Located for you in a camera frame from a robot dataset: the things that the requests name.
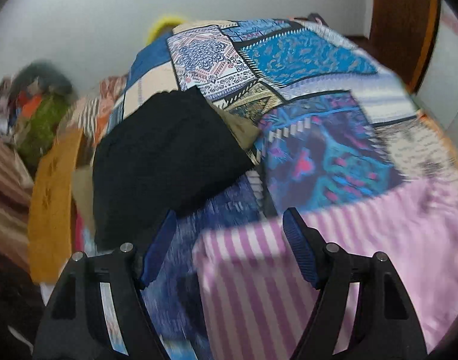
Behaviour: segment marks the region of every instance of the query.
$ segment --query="paisley pattern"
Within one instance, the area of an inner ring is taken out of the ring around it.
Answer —
[[[252,120],[257,125],[266,112],[282,104],[280,96],[276,95],[263,83],[256,83],[238,99],[229,99],[226,111]]]
[[[321,74],[376,73],[368,59],[306,28],[263,39],[240,53],[260,78],[276,87]]]
[[[218,26],[180,32],[167,45],[183,91],[197,85],[207,100],[216,101],[255,78]]]
[[[224,28],[222,32],[227,35],[232,42],[244,42],[252,39],[269,35],[272,32],[290,28],[290,24],[285,20],[278,19],[258,19],[238,21],[238,27]]]
[[[259,128],[256,146],[278,214],[377,196],[403,180],[349,92],[295,99],[265,114]]]

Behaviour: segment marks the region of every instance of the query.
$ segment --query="white wall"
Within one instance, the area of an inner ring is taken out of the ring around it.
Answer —
[[[444,22],[444,17],[456,20],[449,6],[442,2],[434,51],[417,100],[443,128],[448,128],[458,112],[458,33]]]
[[[0,12],[0,79],[49,59],[82,92],[127,72],[163,14],[250,19],[319,12],[335,30],[364,33],[366,0],[8,0]]]
[[[364,17],[364,36],[369,38],[370,26],[372,24],[372,10],[374,8],[374,0],[366,0],[366,12]]]

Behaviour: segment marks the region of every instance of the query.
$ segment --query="blue rubber grip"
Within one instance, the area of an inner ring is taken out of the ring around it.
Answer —
[[[282,227],[295,260],[299,265],[302,277],[313,287],[316,287],[319,276],[317,275],[314,251],[307,242],[306,237],[302,234],[297,221],[289,210],[286,210],[283,214]]]
[[[140,281],[148,286],[156,280],[177,228],[174,211],[169,211],[143,259]]]

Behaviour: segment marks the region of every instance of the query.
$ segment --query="blue patterned fabric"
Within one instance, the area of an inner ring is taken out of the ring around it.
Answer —
[[[208,200],[203,208],[178,219],[177,230],[159,275],[142,292],[147,311],[159,335],[169,340],[203,338],[195,328],[197,324],[187,316],[180,300],[181,292],[194,293],[193,288],[186,288],[192,286],[186,284],[185,280],[195,273],[192,248],[199,233],[204,229],[235,227],[257,220],[257,201],[245,175],[224,192]],[[202,315],[196,319],[205,325]]]
[[[243,47],[240,54],[260,78],[279,87],[321,74],[376,73],[364,57],[305,28],[263,39]]]
[[[348,92],[302,97],[259,122],[268,190],[276,211],[311,211],[377,196],[402,182]]]
[[[410,96],[392,72],[378,74],[330,74],[306,78],[279,88],[285,100],[326,91],[350,90],[371,124],[394,123],[415,116]]]
[[[238,27],[223,28],[221,30],[222,33],[231,38],[232,42],[249,41],[290,27],[290,24],[286,21],[277,19],[244,20],[237,23]]]
[[[197,85],[204,97],[214,102],[255,79],[218,26],[180,32],[167,44],[183,91]]]
[[[126,89],[134,85],[138,79],[152,68],[170,61],[167,39],[171,36],[172,32],[163,33],[137,54],[129,70]]]
[[[114,109],[112,110],[109,121],[107,122],[107,132],[106,134],[110,133],[112,129],[117,126],[124,117],[124,100],[122,100],[119,104],[117,104]]]

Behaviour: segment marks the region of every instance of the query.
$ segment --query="black cloth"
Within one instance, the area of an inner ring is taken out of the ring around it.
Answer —
[[[34,344],[44,308],[40,289],[28,273],[0,253],[0,359],[32,358],[29,346],[9,326]]]
[[[251,167],[197,87],[152,96],[95,151],[98,248],[136,242],[167,209],[187,214]]]

